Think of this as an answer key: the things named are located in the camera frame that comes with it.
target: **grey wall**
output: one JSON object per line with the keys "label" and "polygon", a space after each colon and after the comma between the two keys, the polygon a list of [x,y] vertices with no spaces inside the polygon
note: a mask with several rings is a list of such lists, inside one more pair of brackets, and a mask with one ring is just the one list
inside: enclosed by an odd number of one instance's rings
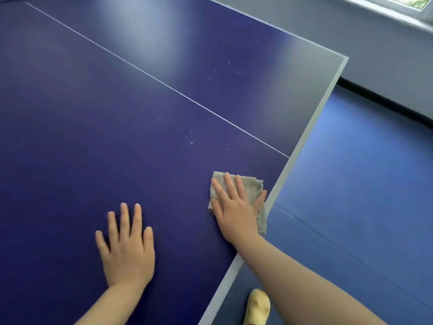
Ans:
{"label": "grey wall", "polygon": [[218,0],[349,56],[343,77],[433,118],[433,34],[344,0]]}

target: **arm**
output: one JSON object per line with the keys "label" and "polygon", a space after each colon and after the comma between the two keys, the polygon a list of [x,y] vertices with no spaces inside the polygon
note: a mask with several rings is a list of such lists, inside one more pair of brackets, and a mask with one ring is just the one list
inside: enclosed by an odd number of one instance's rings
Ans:
{"label": "arm", "polygon": [[114,212],[108,213],[111,250],[102,233],[96,232],[96,243],[109,287],[75,325],[125,324],[153,277],[155,252],[152,229],[147,227],[142,239],[140,205],[135,205],[131,231],[127,205],[122,203],[120,210],[120,234]]}
{"label": "arm", "polygon": [[285,323],[385,324],[349,294],[262,238],[256,215],[266,191],[251,206],[240,177],[235,180],[238,190],[225,175],[231,198],[217,180],[212,181],[220,201],[212,200],[215,217],[225,239],[255,273]]}

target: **hand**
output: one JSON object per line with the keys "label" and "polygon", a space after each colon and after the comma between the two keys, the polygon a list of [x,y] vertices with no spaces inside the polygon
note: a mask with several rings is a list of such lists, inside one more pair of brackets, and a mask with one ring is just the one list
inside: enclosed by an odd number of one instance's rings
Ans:
{"label": "hand", "polygon": [[104,273],[111,287],[115,284],[132,284],[144,290],[153,277],[155,251],[152,228],[147,227],[141,238],[142,215],[140,204],[135,204],[134,219],[129,233],[129,214],[125,203],[120,205],[120,234],[114,212],[108,213],[108,233],[111,251],[101,231],[96,232],[96,244],[104,264]]}
{"label": "hand", "polygon": [[221,201],[220,203],[216,198],[213,198],[211,201],[212,209],[224,238],[237,248],[239,241],[258,235],[257,212],[265,202],[266,191],[262,191],[254,204],[250,205],[240,176],[235,177],[238,190],[236,190],[228,173],[224,175],[224,180],[231,198],[226,194],[218,180],[212,179],[212,185]]}

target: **window sill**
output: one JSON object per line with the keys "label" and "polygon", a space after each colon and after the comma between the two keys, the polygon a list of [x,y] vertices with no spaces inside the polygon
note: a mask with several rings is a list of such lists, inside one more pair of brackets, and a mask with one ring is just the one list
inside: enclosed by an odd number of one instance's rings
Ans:
{"label": "window sill", "polygon": [[395,10],[388,9],[381,5],[372,3],[367,0],[344,0],[353,4],[356,4],[360,7],[363,7],[368,10],[372,10],[380,15],[387,16],[393,20],[396,20],[402,24],[409,25],[418,29],[422,29],[423,31],[429,32],[433,34],[433,25],[420,21],[418,19],[414,19],[411,16],[403,15]]}

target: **white center line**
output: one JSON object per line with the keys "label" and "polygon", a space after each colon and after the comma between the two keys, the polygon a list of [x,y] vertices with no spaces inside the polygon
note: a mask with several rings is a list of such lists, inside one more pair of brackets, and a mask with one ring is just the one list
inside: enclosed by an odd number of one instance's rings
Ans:
{"label": "white center line", "polygon": [[109,52],[109,53],[111,53],[113,56],[115,56],[115,57],[117,57],[118,59],[120,59],[120,60],[122,60],[122,61],[124,61],[124,62],[126,62],[128,65],[131,65],[132,67],[134,67],[135,69],[138,69],[140,72],[142,72],[142,73],[144,73],[144,74],[146,74],[147,76],[150,76],[152,79],[154,79],[154,80],[156,80],[156,81],[158,81],[159,83],[161,83],[161,84],[163,84],[163,85],[165,85],[166,87],[168,87],[168,88],[170,88],[170,89],[172,89],[174,92],[177,92],[178,94],[180,94],[181,96],[183,96],[183,97],[185,97],[185,98],[187,98],[188,100],[190,100],[190,101],[192,101],[193,103],[195,103],[195,104],[197,104],[198,106],[200,106],[201,108],[204,108],[205,110],[207,110],[208,112],[210,112],[210,113],[212,113],[212,114],[214,114],[214,115],[216,115],[216,116],[218,116],[221,120],[224,120],[224,121],[226,121],[227,123],[229,123],[229,124],[231,124],[231,125],[233,125],[235,128],[237,128],[237,129],[239,129],[239,130],[241,130],[241,131],[243,131],[243,132],[245,132],[247,135],[249,135],[249,136],[252,136],[254,139],[256,139],[256,140],[258,140],[258,141],[260,141],[261,143],[263,143],[263,144],[265,144],[266,146],[268,146],[268,147],[270,147],[270,148],[272,148],[274,151],[276,151],[276,152],[278,152],[278,153],[280,153],[281,155],[284,155],[285,157],[287,157],[287,158],[289,158],[289,156],[287,156],[286,154],[284,154],[284,153],[282,153],[282,152],[280,152],[278,149],[276,149],[276,148],[274,148],[274,147],[272,147],[271,145],[268,145],[266,142],[264,142],[264,141],[262,141],[262,140],[260,140],[259,138],[257,138],[257,137],[255,137],[255,136],[253,136],[251,133],[249,133],[249,132],[246,132],[244,129],[241,129],[241,128],[239,128],[237,125],[235,125],[235,124],[233,124],[233,123],[231,123],[229,120],[226,120],[225,118],[223,118],[223,117],[221,117],[220,115],[218,115],[217,113],[215,113],[215,112],[213,112],[212,110],[210,110],[210,109],[208,109],[208,108],[206,108],[205,106],[203,106],[203,105],[201,105],[201,104],[199,104],[197,101],[194,101],[194,100],[192,100],[190,97],[188,97],[188,96],[185,96],[183,93],[181,93],[181,92],[179,92],[179,91],[177,91],[176,89],[174,89],[174,88],[172,88],[172,87],[170,87],[169,85],[167,85],[167,84],[165,84],[164,82],[162,82],[162,81],[160,81],[160,80],[158,80],[156,77],[154,77],[154,76],[152,76],[152,75],[150,75],[149,73],[146,73],[145,71],[143,71],[142,69],[140,69],[140,68],[138,68],[136,65],[134,65],[134,64],[131,64],[129,61],[127,61],[127,60],[125,60],[125,59],[123,59],[122,57],[120,57],[120,56],[118,56],[117,54],[114,54],[114,53],[112,53],[110,50],[108,50],[108,49],[106,49],[106,48],[104,48],[102,45],[99,45],[98,43],[96,43],[95,41],[92,41],[92,40],[90,40],[88,37],[85,37],[83,34],[81,34],[81,33],[79,33],[79,32],[77,32],[77,31],[75,31],[74,29],[72,29],[72,28],[70,28],[69,26],[67,26],[67,25],[65,25],[65,24],[63,24],[61,21],[58,21],[56,18],[54,18],[54,17],[52,17],[52,16],[50,16],[49,14],[47,14],[47,13],[45,13],[44,11],[42,11],[42,10],[40,10],[40,9],[38,9],[38,8],[36,8],[34,5],[31,5],[30,3],[28,3],[28,2],[25,2],[25,4],[27,4],[27,5],[29,5],[29,6],[31,6],[32,8],[34,8],[34,9],[36,9],[37,11],[39,11],[39,12],[41,12],[41,13],[43,13],[45,16],[47,16],[47,17],[50,17],[52,20],[54,20],[54,21],[56,21],[56,22],[58,22],[59,24],[61,24],[61,25],[63,25],[64,27],[66,27],[67,29],[70,29],[71,31],[73,31],[74,33],[77,33],[79,36],[81,36],[81,37],[84,37],[86,40],[88,40],[89,42],[91,42],[91,43],[93,43],[93,44],[95,44],[95,45],[97,45],[98,47],[100,47],[101,49],[104,49],[106,52]]}

